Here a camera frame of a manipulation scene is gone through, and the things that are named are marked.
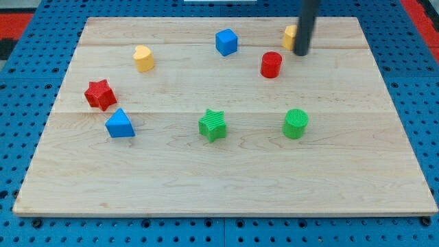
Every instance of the yellow block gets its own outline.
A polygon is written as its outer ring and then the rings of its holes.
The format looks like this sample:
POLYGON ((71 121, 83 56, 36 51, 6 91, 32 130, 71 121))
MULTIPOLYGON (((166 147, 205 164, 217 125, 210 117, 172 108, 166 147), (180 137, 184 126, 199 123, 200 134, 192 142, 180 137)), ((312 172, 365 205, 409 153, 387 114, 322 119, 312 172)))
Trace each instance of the yellow block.
POLYGON ((296 32, 297 26, 290 25, 285 28, 285 32, 283 34, 282 46, 290 51, 293 50, 294 40, 296 39, 296 32))
POLYGON ((146 72, 154 68, 154 59, 150 48, 145 45, 136 46, 136 52, 132 55, 139 72, 146 72))

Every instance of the blue triangle block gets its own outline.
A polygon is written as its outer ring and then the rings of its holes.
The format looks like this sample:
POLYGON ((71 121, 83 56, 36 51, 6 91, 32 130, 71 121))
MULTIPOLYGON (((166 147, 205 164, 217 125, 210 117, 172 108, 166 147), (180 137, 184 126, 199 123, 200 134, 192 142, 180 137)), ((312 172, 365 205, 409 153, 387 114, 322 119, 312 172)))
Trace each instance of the blue triangle block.
POLYGON ((122 108, 116 110, 116 112, 105 123, 105 126, 112 138, 135 136, 131 122, 122 108))

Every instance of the red block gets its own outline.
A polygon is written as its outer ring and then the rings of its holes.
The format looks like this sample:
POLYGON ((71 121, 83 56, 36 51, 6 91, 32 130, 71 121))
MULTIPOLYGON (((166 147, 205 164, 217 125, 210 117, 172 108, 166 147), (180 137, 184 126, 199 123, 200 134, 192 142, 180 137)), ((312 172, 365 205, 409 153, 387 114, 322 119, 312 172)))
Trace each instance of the red block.
POLYGON ((117 103, 115 94, 105 79, 100 82, 89 82, 84 94, 90 107, 99 107, 103 111, 117 103))
POLYGON ((262 56, 261 74, 265 78, 276 78, 281 72, 282 56, 269 51, 262 56))

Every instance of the heart-shaped block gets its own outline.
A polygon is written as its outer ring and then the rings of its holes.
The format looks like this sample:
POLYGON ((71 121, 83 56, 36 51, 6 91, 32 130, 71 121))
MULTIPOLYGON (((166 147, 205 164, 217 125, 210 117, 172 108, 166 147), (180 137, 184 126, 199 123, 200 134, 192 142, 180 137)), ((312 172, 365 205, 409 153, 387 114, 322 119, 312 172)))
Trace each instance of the heart-shaped block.
POLYGON ((145 45, 136 46, 136 52, 132 55, 136 62, 138 72, 146 72, 154 68, 154 59, 150 48, 145 45))

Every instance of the green block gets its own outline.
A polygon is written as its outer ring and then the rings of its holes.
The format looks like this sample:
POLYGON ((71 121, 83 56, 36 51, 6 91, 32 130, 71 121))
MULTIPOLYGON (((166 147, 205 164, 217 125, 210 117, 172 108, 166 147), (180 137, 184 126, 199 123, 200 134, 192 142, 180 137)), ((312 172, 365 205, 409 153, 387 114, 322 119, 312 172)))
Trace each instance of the green block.
POLYGON ((224 122, 224 111, 206 110, 206 114, 198 120, 200 134, 207 137, 210 143, 218 138, 226 137, 227 125, 224 122))
POLYGON ((289 110, 283 124, 283 134, 290 139, 299 139, 303 136, 308 124, 308 115, 301 109, 289 110))

